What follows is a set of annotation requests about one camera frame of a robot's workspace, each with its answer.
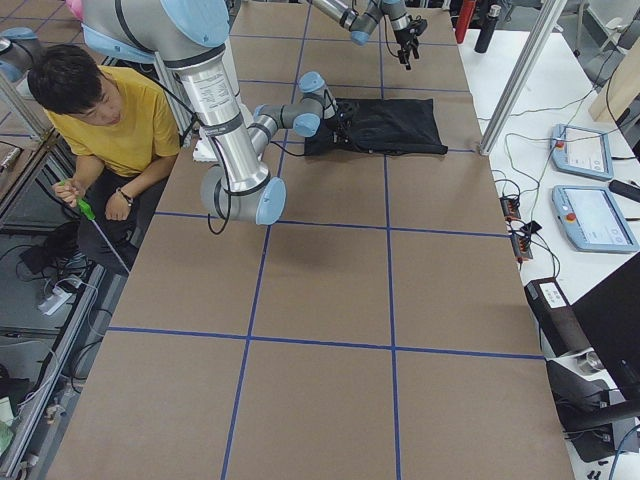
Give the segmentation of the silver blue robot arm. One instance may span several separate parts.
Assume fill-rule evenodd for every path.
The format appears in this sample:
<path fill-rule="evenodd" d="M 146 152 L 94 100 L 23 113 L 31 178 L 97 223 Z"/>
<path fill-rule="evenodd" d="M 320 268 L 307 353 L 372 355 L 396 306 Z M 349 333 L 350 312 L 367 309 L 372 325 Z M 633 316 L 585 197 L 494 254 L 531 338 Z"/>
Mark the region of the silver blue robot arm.
<path fill-rule="evenodd" d="M 217 162 L 201 184 L 205 209 L 224 220 L 277 222 L 286 186 L 260 156 L 280 129 L 311 137 L 322 123 L 338 120 L 322 76 L 306 73 L 298 103 L 264 105 L 246 124 L 231 83 L 235 68 L 223 60 L 229 36 L 225 2 L 85 1 L 82 13 L 85 42 L 93 50 L 137 63 L 161 58 L 178 75 Z"/>
<path fill-rule="evenodd" d="M 420 58 L 419 37 L 426 30 L 428 22 L 426 18 L 410 15 L 404 1 L 369 1 L 363 12 L 338 0 L 309 1 L 309 4 L 348 31 L 351 40 L 360 46 L 368 42 L 381 20 L 388 19 L 399 46 L 397 52 L 391 55 L 406 70 L 411 69 L 410 56 Z"/>

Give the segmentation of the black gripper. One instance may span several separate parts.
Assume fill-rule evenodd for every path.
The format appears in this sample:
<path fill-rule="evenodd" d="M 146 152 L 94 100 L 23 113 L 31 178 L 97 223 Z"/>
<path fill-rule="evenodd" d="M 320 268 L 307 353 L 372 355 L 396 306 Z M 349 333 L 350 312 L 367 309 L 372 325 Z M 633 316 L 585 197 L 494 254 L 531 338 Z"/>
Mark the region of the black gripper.
<path fill-rule="evenodd" d="M 327 127 L 334 143 L 354 143 L 352 127 L 359 110 L 359 102 L 355 99 L 337 98 L 334 101 L 335 115 L 327 121 Z"/>
<path fill-rule="evenodd" d="M 406 69 L 411 68 L 410 57 L 419 59 L 419 37 L 427 29 L 428 22 L 422 17 L 400 17 L 392 21 L 392 29 L 398 50 L 395 56 Z"/>

